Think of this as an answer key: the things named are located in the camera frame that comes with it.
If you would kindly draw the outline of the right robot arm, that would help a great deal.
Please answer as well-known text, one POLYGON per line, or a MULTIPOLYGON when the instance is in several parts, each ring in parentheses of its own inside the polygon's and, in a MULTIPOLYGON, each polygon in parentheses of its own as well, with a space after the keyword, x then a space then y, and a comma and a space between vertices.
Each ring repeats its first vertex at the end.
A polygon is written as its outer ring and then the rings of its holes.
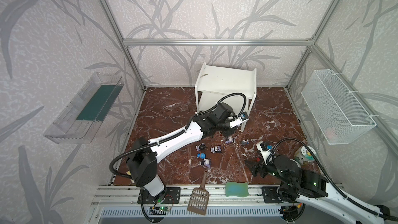
POLYGON ((385 221, 397 222, 390 209, 384 205, 365 203, 341 190, 324 172, 301 168, 300 164, 276 150, 287 138, 271 146, 259 142, 257 161, 246 160, 245 165, 253 176, 262 178, 273 176, 280 180, 280 186, 271 193, 263 193, 265 200, 274 199, 284 203, 303 204, 329 214, 345 224, 383 224, 385 221))

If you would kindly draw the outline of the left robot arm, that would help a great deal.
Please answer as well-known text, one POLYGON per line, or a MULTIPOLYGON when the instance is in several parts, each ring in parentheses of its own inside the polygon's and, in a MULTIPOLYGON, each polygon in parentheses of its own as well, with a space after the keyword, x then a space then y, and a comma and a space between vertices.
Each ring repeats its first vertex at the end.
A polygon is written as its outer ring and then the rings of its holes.
POLYGON ((169 134, 147 140, 140 138, 133 148, 113 158, 111 173, 132 180, 155 199, 166 196, 167 187, 157 173, 158 164, 171 153, 186 145, 201 141, 216 132, 232 135, 248 121, 245 111, 247 97, 240 92, 223 96, 210 109, 196 113, 188 123, 169 134))

